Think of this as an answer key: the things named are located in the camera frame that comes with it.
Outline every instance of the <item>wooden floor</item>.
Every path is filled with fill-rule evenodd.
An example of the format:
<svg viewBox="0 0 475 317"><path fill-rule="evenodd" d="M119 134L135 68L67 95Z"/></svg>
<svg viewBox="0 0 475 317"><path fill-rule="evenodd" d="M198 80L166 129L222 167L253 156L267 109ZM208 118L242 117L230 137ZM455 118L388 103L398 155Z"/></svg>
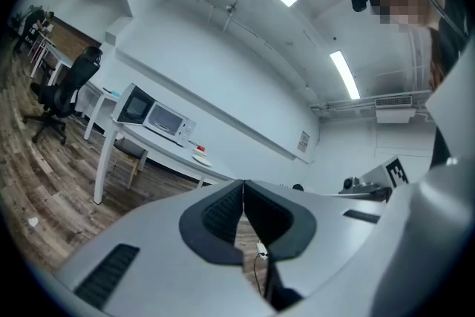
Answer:
<svg viewBox="0 0 475 317"><path fill-rule="evenodd" d="M23 114L41 114L42 108L30 90L30 58L12 56L13 44L0 41L0 199L13 239L29 261L54 272L75 250L132 209L153 200L171 197L196 187L187 179L146 163L126 189L131 164L113 151L117 167L111 167L105 181L104 198L96 205L92 198L94 180L104 138L93 132L82 138L85 127L68 118L65 146L53 130L45 130L37 144L31 142L38 124L22 122ZM29 218L38 218L35 227ZM257 291L253 272L258 241L245 217L238 226L236 247L243 250L244 275ZM266 262L257 260L257 274L263 290Z"/></svg>

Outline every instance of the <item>black office chair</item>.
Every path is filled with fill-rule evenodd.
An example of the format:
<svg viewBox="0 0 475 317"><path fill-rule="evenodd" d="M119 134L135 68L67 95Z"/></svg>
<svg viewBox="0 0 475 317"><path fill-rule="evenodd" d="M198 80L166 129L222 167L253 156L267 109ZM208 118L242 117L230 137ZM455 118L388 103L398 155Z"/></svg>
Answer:
<svg viewBox="0 0 475 317"><path fill-rule="evenodd" d="M101 55L102 51L99 48L89 47L84 49L81 55L74 61L73 66L61 84L53 86L47 86L47 82L54 68L42 59L40 65L40 68L44 71L42 82L41 84L32 83L30 87L38 96L39 104L44 105L43 110L45 112L41 116L23 116L23 122L25 123L29 119L42 122L41 127L31 139L34 143L38 141L38 136L46 127L51 127L61 136L62 145L66 143L66 135L64 133L66 124L54 117L64 118L74 112L77 92L99 70Z"/></svg>

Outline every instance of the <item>microwave oven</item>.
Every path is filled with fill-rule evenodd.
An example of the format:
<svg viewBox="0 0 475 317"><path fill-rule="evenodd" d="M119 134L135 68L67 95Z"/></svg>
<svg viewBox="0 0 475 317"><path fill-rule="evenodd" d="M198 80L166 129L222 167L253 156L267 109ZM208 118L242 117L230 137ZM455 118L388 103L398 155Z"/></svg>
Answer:
<svg viewBox="0 0 475 317"><path fill-rule="evenodd" d="M112 118L121 123L141 124L179 146L188 143L196 123L156 101L135 84L130 84L114 109Z"/></svg>

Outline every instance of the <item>air conditioner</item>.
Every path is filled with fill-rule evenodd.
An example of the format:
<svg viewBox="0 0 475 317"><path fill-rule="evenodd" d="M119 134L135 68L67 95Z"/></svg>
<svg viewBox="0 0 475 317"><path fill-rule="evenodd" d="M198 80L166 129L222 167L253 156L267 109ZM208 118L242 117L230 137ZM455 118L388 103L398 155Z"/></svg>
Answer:
<svg viewBox="0 0 475 317"><path fill-rule="evenodd" d="M375 99L376 120L378 123L409 123L416 115L412 105L412 96Z"/></svg>

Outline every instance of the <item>ceiling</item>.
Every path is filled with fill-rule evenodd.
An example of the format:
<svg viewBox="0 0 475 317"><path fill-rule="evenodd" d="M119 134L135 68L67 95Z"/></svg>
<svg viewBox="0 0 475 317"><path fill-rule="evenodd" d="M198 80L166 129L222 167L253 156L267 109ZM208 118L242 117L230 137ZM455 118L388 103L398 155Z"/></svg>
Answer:
<svg viewBox="0 0 475 317"><path fill-rule="evenodd" d="M361 97L428 88L428 36L380 24L350 0L172 0L262 56L309 104L349 99L329 54L341 50ZM236 3L227 24L226 6Z"/></svg>

